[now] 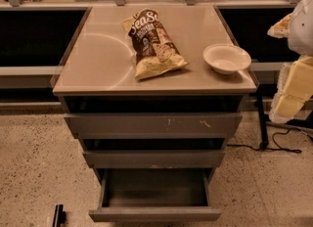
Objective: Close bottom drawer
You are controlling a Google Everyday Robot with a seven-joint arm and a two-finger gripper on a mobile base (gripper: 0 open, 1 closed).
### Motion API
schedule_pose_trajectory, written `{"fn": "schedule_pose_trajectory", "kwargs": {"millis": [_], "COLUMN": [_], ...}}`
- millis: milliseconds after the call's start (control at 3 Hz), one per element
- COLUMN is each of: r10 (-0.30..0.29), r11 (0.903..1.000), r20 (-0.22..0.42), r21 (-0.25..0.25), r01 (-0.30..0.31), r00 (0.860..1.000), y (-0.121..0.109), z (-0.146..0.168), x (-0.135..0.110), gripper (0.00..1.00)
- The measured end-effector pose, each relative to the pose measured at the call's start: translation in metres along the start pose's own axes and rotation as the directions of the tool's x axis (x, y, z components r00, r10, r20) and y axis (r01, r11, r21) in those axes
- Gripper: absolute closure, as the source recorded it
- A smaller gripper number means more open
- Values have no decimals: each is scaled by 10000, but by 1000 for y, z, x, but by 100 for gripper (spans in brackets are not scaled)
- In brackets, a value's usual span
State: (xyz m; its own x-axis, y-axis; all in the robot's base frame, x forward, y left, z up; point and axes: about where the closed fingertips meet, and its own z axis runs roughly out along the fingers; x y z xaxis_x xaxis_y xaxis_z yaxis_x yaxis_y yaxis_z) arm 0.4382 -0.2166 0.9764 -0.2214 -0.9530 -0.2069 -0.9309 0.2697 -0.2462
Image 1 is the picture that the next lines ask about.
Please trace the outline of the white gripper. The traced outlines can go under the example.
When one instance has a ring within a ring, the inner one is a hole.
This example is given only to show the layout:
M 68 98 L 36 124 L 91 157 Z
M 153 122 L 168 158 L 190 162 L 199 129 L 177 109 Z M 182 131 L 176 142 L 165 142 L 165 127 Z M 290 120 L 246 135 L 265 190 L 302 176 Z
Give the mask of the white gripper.
M 272 25 L 267 34 L 275 38 L 287 38 L 291 14 L 284 16 Z M 313 96 L 313 57 L 300 56 L 291 65 L 284 64 L 277 83 L 269 118 L 274 123 L 283 124 L 302 109 Z

